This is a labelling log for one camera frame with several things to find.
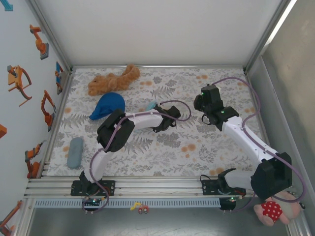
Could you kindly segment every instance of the stuffed animal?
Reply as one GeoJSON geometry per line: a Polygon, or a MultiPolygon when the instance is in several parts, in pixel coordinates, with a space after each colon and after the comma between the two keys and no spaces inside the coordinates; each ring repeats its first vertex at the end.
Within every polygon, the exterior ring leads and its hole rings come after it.
{"type": "MultiPolygon", "coordinates": [[[[276,196],[287,200],[296,199],[291,193],[284,191],[277,193],[276,196]]],[[[266,226],[273,226],[277,220],[287,225],[290,220],[299,216],[301,210],[302,204],[299,202],[286,203],[273,197],[266,199],[265,203],[254,206],[256,215],[266,226]]]]}
{"type": "Polygon", "coordinates": [[[109,73],[107,76],[97,75],[89,82],[89,95],[96,96],[112,91],[127,90],[129,84],[140,77],[140,70],[132,64],[126,67],[121,76],[109,73]]]}

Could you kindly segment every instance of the blue plush toy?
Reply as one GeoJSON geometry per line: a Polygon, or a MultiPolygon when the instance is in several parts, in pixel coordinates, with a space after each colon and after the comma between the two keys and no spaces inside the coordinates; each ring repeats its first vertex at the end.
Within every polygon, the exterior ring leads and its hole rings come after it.
{"type": "Polygon", "coordinates": [[[121,109],[123,112],[125,112],[125,101],[121,95],[114,92],[109,92],[100,98],[95,107],[95,110],[90,115],[90,119],[96,120],[103,118],[111,114],[116,109],[121,109]]]}

